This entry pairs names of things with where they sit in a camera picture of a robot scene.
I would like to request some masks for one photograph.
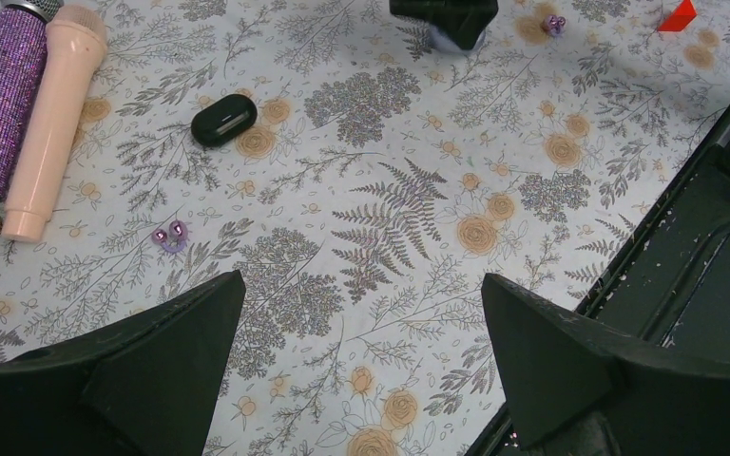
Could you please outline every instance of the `leaf pattern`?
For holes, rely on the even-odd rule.
[[[90,4],[55,211],[0,238],[0,362],[239,269],[202,456],[466,454],[504,401],[484,274],[576,306],[730,104],[730,0],[670,37],[675,5],[518,0],[456,56],[379,0]],[[253,127],[196,144],[231,94]]]

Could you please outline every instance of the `pink microphone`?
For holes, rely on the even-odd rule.
[[[39,242],[57,204],[94,71],[107,55],[106,27],[91,9],[66,5],[46,26],[48,57],[18,156],[1,234]]]

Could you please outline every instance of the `earbud case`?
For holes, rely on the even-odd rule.
[[[219,147],[253,126],[258,115],[253,100],[240,94],[228,95],[194,116],[191,134],[204,147]]]

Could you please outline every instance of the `sparkly purple microphone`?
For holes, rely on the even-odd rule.
[[[0,200],[21,150],[29,115],[46,65],[46,23],[62,0],[1,0]]]

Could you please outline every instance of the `purple hair clip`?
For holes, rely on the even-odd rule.
[[[169,223],[169,234],[162,229],[152,232],[152,242],[158,244],[170,254],[177,254],[186,247],[186,239],[188,238],[188,228],[186,224],[180,220]]]
[[[542,29],[553,38],[561,36],[566,26],[567,19],[564,16],[556,16],[555,14],[547,16],[547,19],[542,23]]]

